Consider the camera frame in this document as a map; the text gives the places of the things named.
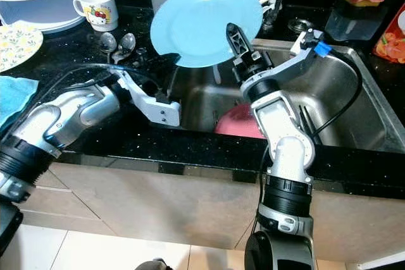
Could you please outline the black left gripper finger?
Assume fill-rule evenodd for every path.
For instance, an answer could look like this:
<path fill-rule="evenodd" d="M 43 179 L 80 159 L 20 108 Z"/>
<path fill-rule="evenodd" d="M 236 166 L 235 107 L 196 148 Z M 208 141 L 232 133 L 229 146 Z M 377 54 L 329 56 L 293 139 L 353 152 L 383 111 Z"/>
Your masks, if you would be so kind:
<path fill-rule="evenodd" d="M 178 61 L 177 55 L 159 55 L 144 62 L 144 69 L 146 71 L 159 71 L 165 68 L 173 68 Z"/>

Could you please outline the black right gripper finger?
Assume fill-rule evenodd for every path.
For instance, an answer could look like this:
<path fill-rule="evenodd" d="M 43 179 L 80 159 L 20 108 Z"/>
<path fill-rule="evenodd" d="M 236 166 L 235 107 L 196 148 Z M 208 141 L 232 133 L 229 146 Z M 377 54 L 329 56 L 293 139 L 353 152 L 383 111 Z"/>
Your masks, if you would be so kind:
<path fill-rule="evenodd" d="M 251 60 L 252 45 L 244 31 L 234 23 L 228 23 L 226 29 L 228 44 L 234 54 L 234 62 L 248 62 Z"/>

